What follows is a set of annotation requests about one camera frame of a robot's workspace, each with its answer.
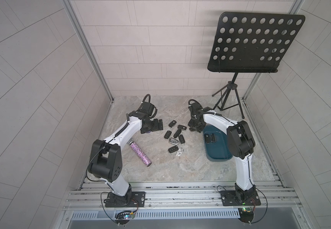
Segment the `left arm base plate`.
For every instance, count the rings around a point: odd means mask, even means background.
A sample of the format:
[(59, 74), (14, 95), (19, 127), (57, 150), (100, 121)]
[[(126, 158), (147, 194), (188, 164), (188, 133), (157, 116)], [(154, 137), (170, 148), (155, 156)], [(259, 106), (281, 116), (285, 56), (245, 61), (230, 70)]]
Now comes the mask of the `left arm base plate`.
[(132, 191), (121, 197), (109, 193), (103, 201), (106, 208), (137, 208), (144, 207), (146, 192)]

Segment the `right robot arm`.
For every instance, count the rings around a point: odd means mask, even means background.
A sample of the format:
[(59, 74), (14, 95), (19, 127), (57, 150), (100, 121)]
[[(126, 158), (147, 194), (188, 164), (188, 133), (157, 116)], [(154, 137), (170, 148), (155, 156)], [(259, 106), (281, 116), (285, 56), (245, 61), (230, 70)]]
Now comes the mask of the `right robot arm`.
[(237, 180), (235, 183), (236, 198), (244, 203), (251, 198), (255, 191), (252, 179), (252, 153), (256, 146), (255, 140), (246, 121), (231, 121), (214, 110), (193, 109), (189, 107), (191, 120), (189, 126), (202, 131), (206, 124), (210, 124), (227, 135), (227, 146), (235, 158)]

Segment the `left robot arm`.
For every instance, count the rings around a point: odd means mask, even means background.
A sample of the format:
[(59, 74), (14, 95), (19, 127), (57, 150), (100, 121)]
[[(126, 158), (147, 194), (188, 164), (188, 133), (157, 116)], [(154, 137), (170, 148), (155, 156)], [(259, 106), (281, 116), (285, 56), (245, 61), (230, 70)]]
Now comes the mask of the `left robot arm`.
[(112, 193), (125, 197), (130, 191), (130, 184), (121, 175), (122, 148), (134, 134), (158, 131), (159, 119), (151, 118), (147, 113), (133, 111), (126, 115), (126, 122), (104, 140), (97, 139), (92, 144), (90, 162), (87, 171), (94, 177), (105, 181)]

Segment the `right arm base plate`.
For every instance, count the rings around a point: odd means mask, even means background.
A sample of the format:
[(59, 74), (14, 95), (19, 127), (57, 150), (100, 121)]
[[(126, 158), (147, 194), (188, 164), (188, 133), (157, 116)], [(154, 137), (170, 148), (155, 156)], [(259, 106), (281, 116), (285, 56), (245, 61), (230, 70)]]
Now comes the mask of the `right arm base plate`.
[(223, 206), (260, 206), (261, 201), (254, 189), (247, 192), (240, 190), (219, 191)]

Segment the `black chrome key fob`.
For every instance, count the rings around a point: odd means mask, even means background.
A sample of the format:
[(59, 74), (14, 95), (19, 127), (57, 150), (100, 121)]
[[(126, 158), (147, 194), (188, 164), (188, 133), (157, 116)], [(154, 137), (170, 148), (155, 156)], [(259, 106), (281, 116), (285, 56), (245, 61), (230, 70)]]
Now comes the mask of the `black chrome key fob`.
[(216, 143), (216, 136), (215, 134), (210, 134), (210, 143)]

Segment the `teal storage tray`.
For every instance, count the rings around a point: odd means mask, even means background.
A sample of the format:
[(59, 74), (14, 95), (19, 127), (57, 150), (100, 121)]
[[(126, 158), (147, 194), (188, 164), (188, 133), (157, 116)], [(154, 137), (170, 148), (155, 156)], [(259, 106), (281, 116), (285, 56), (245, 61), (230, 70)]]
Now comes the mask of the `teal storage tray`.
[(216, 143), (209, 144), (206, 144), (204, 140), (208, 160), (212, 162), (224, 162), (233, 158), (232, 153), (228, 149), (227, 135), (224, 132), (212, 125), (206, 125), (203, 130), (203, 136), (205, 134), (215, 134), (217, 140)]

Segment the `black key fob bottom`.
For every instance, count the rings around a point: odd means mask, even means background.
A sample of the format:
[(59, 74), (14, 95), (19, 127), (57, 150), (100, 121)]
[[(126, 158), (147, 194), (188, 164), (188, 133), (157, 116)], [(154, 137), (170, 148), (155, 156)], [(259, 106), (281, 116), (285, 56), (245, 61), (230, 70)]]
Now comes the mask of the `black key fob bottom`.
[(179, 150), (178, 146), (173, 146), (168, 149), (169, 153), (175, 153)]

